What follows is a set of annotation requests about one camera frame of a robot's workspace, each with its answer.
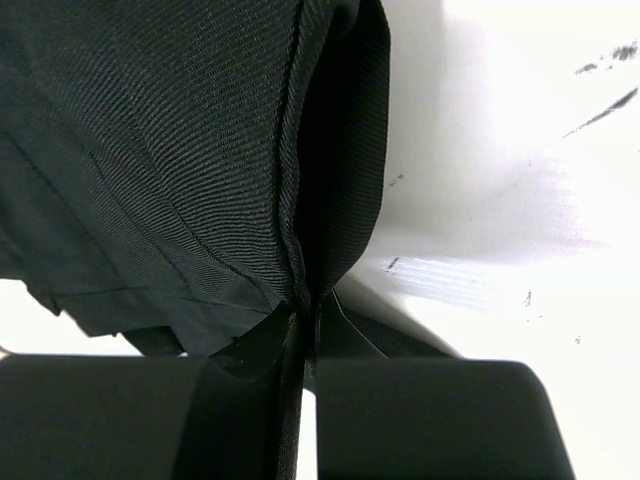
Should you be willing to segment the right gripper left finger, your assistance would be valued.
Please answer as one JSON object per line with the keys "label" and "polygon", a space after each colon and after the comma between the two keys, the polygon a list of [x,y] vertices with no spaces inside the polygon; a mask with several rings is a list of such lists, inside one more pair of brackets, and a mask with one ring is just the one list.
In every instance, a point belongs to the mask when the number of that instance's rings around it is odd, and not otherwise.
{"label": "right gripper left finger", "polygon": [[292,479],[301,326],[285,307],[211,357],[13,355],[5,479]]}

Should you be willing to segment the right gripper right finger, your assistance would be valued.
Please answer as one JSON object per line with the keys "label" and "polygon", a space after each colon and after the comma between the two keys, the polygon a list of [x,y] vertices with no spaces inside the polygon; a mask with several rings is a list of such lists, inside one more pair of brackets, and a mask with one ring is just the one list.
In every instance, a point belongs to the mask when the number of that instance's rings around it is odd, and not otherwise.
{"label": "right gripper right finger", "polygon": [[389,356],[335,292],[312,302],[322,479],[570,479],[547,391],[526,365]]}

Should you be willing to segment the black pleated skirt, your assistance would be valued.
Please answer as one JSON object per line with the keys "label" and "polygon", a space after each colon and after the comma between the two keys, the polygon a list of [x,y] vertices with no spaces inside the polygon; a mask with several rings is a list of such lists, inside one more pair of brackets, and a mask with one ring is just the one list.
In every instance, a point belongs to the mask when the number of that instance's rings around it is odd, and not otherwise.
{"label": "black pleated skirt", "polygon": [[209,356],[312,317],[381,209],[378,1],[5,1],[1,275],[90,336]]}

